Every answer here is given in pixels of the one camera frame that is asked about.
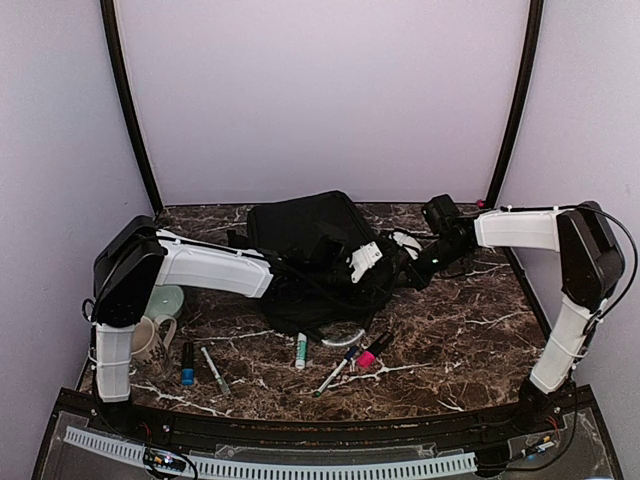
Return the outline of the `black student bag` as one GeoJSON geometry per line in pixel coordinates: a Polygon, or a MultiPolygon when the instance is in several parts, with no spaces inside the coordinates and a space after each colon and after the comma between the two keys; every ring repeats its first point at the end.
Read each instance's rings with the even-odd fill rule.
{"type": "Polygon", "coordinates": [[[255,206],[247,214],[245,234],[230,230],[227,242],[281,259],[286,271],[276,275],[260,299],[261,311],[276,331],[302,332],[316,341],[323,337],[322,328],[335,323],[368,329],[390,300],[401,271],[398,247],[377,234],[340,191],[255,206]],[[370,289],[369,298],[338,300],[309,278],[312,270],[350,271],[351,254],[372,241],[383,258],[357,283],[370,289]]]}

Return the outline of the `white glue stick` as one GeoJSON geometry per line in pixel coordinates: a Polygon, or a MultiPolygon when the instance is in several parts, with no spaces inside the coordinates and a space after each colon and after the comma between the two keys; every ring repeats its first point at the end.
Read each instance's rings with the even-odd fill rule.
{"type": "Polygon", "coordinates": [[[296,340],[296,357],[294,366],[298,370],[302,370],[306,366],[306,352],[307,352],[307,336],[299,332],[296,340]]]}

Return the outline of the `white pen blue cap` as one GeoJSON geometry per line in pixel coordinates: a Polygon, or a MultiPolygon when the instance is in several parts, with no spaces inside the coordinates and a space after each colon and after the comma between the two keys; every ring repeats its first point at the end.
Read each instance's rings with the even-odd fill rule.
{"type": "Polygon", "coordinates": [[[346,365],[353,359],[359,347],[354,345],[349,348],[347,353],[344,355],[343,359],[336,366],[336,368],[329,374],[329,376],[324,380],[324,382],[314,391],[313,397],[320,397],[324,391],[328,388],[328,386],[338,377],[338,375],[342,372],[342,370],[346,367],[346,365]]]}

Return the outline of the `white thin pen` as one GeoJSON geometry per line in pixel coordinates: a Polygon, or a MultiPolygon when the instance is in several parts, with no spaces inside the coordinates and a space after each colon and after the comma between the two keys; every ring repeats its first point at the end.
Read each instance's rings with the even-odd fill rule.
{"type": "Polygon", "coordinates": [[[220,374],[217,366],[215,365],[212,357],[210,356],[208,350],[206,347],[202,346],[200,348],[200,351],[211,371],[211,373],[214,376],[215,381],[217,382],[221,392],[223,395],[230,395],[231,394],[231,390],[229,385],[227,384],[227,382],[224,380],[224,378],[222,377],[222,375],[220,374]]]}

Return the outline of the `black marker blue cap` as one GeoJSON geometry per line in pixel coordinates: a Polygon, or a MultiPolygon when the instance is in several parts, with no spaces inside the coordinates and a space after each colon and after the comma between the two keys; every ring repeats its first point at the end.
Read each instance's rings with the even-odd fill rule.
{"type": "Polygon", "coordinates": [[[182,346],[181,354],[181,384],[183,386],[192,386],[194,381],[194,343],[186,341],[182,346]]]}

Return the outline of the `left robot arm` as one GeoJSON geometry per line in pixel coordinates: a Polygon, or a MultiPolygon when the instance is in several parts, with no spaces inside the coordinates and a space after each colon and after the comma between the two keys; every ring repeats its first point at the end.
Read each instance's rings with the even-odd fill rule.
{"type": "Polygon", "coordinates": [[[285,271],[273,254],[181,237],[144,215],[131,220],[93,264],[89,322],[95,331],[95,389],[105,403],[103,421],[120,436],[134,435],[141,427],[140,412],[126,401],[134,332],[154,288],[177,285],[258,299],[285,271]]]}

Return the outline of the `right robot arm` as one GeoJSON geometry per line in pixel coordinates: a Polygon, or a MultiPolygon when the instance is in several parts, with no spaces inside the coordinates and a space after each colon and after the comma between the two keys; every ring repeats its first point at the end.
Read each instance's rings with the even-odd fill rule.
{"type": "Polygon", "coordinates": [[[406,275],[417,290],[476,248],[528,248],[556,252],[561,265],[562,303],[543,353],[529,381],[550,394],[585,356],[600,323],[616,305],[615,290],[625,258],[612,230],[618,221],[594,201],[549,207],[502,207],[463,214],[448,195],[422,208],[434,236],[428,246],[400,231],[391,240],[409,260],[406,275]]]}

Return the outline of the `green ceramic bowl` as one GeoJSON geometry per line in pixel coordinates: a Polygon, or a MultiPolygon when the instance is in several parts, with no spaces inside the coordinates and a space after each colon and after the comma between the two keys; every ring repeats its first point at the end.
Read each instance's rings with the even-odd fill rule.
{"type": "Polygon", "coordinates": [[[156,286],[149,299],[145,315],[156,319],[161,315],[179,318],[184,306],[184,292],[180,286],[156,286]]]}

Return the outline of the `cream patterned mug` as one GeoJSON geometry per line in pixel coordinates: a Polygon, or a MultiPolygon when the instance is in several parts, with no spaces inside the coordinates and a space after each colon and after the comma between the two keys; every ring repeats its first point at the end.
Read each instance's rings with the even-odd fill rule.
{"type": "Polygon", "coordinates": [[[177,331],[177,320],[170,315],[155,319],[143,316],[132,341],[132,363],[138,375],[165,381],[172,373],[170,346],[177,331]]]}

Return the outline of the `black front rail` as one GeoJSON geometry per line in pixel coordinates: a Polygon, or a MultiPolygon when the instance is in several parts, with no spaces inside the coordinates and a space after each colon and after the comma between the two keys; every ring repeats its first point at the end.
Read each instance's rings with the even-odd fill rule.
{"type": "Polygon", "coordinates": [[[434,443],[440,448],[501,446],[525,433],[511,424],[514,404],[467,413],[417,417],[409,420],[362,422],[282,422],[220,418],[133,407],[135,418],[147,423],[152,442],[182,453],[212,451],[218,445],[274,448],[367,448],[434,443]]]}

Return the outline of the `right black frame post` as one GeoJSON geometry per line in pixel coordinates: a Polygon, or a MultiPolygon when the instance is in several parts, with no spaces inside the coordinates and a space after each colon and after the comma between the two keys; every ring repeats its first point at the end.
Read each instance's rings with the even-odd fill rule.
{"type": "Polygon", "coordinates": [[[533,73],[543,11],[543,0],[531,0],[529,2],[521,58],[509,115],[489,188],[484,199],[486,208],[494,208],[497,205],[515,148],[533,73]]]}

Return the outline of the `black frame post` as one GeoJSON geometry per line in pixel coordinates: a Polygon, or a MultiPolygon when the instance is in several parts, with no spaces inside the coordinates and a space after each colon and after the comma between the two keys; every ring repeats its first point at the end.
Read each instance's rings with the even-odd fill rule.
{"type": "Polygon", "coordinates": [[[484,199],[486,208],[494,208],[497,205],[515,148],[533,73],[543,11],[543,0],[531,0],[529,2],[521,58],[509,115],[489,188],[484,199]]]}
{"type": "Polygon", "coordinates": [[[125,62],[123,41],[117,19],[117,5],[115,1],[111,0],[102,0],[99,4],[112,74],[134,159],[152,211],[155,215],[158,215],[163,211],[164,204],[152,171],[151,161],[134,105],[125,62]]]}

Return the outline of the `left black frame post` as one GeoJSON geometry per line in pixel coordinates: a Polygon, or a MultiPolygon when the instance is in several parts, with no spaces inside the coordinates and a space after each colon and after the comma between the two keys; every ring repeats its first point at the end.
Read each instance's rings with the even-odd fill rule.
{"type": "Polygon", "coordinates": [[[152,211],[155,215],[158,215],[163,211],[164,204],[152,171],[151,161],[134,105],[125,62],[123,41],[117,19],[117,5],[115,1],[111,0],[102,0],[99,4],[112,74],[134,159],[152,211]]]}

